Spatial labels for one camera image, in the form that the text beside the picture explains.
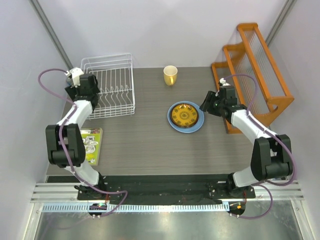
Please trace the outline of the light blue plate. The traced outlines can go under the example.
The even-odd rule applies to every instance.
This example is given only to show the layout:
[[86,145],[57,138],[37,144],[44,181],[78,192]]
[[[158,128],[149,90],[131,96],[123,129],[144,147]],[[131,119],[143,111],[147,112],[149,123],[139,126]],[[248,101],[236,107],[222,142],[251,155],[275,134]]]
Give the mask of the light blue plate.
[[[180,127],[177,127],[177,126],[174,126],[173,123],[170,121],[169,119],[169,111],[173,108],[174,105],[176,104],[181,104],[181,103],[187,103],[187,104],[191,104],[193,105],[196,110],[198,111],[199,113],[199,119],[198,119],[198,122],[195,124],[195,126],[191,127],[191,128],[180,128]],[[179,102],[176,102],[175,104],[173,104],[168,112],[167,112],[167,120],[170,124],[170,126],[172,128],[174,128],[176,131],[180,132],[180,133],[184,133],[184,134],[191,134],[191,133],[194,133],[196,131],[198,131],[204,124],[204,121],[205,121],[205,115],[204,115],[204,112],[200,110],[200,107],[195,104],[194,102],[190,102],[190,101],[179,101]]]

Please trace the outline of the brown yellow plate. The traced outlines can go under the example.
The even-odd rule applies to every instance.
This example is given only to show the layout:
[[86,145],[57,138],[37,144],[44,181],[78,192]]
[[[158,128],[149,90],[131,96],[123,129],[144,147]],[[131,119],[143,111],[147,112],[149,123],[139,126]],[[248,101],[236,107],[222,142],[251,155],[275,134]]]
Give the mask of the brown yellow plate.
[[177,103],[169,111],[169,120],[176,127],[188,129],[196,125],[199,120],[199,113],[189,103]]

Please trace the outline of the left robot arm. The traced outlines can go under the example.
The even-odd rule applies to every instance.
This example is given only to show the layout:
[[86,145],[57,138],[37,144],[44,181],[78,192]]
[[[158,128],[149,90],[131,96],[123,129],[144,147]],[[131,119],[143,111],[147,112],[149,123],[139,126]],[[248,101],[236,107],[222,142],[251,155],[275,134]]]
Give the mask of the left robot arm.
[[102,175],[86,160],[80,131],[98,104],[100,89],[93,74],[81,74],[78,84],[65,88],[71,98],[69,112],[58,123],[45,129],[48,160],[50,164],[72,173],[82,185],[82,190],[89,189],[89,194],[100,200],[106,195],[107,188]]

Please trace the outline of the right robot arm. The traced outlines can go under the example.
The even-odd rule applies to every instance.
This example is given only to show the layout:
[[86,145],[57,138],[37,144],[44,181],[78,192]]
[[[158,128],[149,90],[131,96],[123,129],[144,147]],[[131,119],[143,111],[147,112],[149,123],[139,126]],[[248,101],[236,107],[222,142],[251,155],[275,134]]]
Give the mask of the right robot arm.
[[253,145],[249,166],[227,177],[225,190],[230,197],[238,197],[249,186],[294,175],[290,138],[269,130],[247,106],[239,104],[233,86],[221,86],[218,92],[208,91],[199,108],[238,128]]

